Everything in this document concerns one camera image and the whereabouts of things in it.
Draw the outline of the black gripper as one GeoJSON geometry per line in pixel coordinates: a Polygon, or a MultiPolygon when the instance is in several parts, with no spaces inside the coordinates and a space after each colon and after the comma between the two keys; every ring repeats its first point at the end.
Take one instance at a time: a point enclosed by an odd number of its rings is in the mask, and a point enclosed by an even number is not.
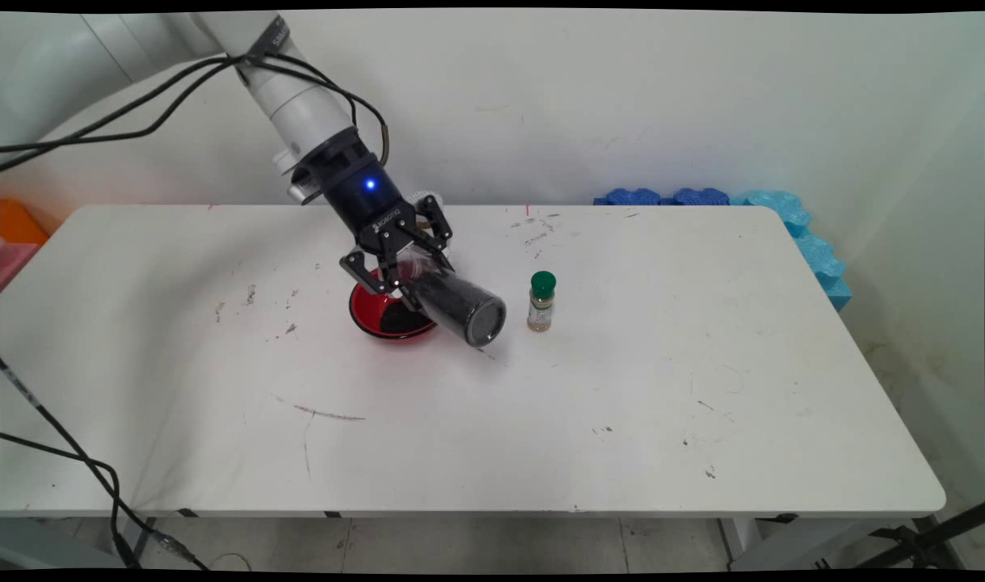
{"type": "Polygon", "coordinates": [[[399,257],[388,265],[382,259],[387,251],[398,254],[414,243],[402,225],[415,215],[424,235],[424,243],[418,245],[441,268],[455,272],[447,255],[454,231],[440,198],[420,196],[415,211],[407,209],[399,189],[360,139],[358,129],[342,129],[313,148],[293,166],[290,177],[293,182],[307,180],[314,187],[301,200],[303,205],[323,196],[351,232],[355,246],[339,266],[365,294],[419,312],[419,299],[411,288],[417,275],[415,263],[399,257]]]}

